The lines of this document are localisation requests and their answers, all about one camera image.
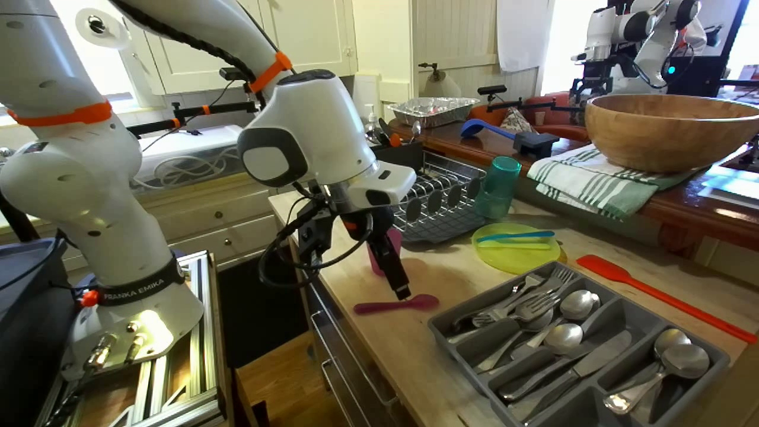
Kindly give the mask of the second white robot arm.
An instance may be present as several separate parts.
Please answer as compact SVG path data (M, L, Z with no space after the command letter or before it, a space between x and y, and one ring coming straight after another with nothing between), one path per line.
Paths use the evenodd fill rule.
M585 47L576 57L583 73L571 83L576 102L624 92L663 92L663 70L678 38L705 46L700 0L608 0L585 27Z

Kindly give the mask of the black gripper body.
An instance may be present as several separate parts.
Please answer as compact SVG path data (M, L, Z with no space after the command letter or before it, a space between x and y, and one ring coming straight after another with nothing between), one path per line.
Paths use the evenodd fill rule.
M329 206L306 206L297 217L299 257L303 261L320 261L322 253L331 248L335 220L341 220L343 230L365 248L373 234L394 229L392 213L387 210L337 213Z

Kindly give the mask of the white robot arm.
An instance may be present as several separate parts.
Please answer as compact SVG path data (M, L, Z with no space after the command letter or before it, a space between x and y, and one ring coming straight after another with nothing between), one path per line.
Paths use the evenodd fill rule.
M374 157L341 79L297 71L238 0L110 0L164 38L214 54L263 102L234 130L241 169L266 188L310 185L341 218L400 205L414 172ZM168 161L113 113L49 0L0 0L0 102L34 132L6 154L0 189L49 220L87 261L62 376L168 354L201 317L176 253L134 189Z

